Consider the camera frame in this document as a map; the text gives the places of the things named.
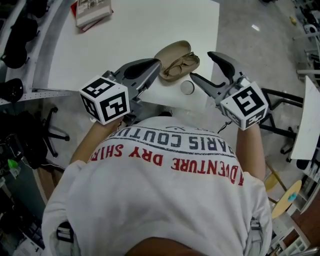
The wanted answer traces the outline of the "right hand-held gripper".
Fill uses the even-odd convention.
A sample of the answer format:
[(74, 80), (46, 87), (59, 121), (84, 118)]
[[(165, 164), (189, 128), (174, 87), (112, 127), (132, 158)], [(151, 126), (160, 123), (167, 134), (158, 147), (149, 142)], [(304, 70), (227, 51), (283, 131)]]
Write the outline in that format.
[(219, 66), (231, 85), (225, 90), (225, 82), (214, 84), (194, 72), (189, 74), (191, 80), (209, 97), (216, 98), (215, 103), (221, 113), (241, 130), (259, 123), (269, 108), (261, 88), (243, 75), (243, 67), (237, 60), (217, 51), (208, 51), (207, 55)]

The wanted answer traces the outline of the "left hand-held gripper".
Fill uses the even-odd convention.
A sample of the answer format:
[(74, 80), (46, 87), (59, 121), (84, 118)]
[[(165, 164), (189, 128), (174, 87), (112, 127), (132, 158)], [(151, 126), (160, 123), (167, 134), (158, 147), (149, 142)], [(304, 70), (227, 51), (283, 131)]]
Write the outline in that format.
[(159, 59), (145, 58), (129, 62), (117, 72), (94, 76), (78, 90), (86, 112), (102, 125), (121, 117), (132, 124), (143, 112), (140, 94), (151, 86), (160, 70)]

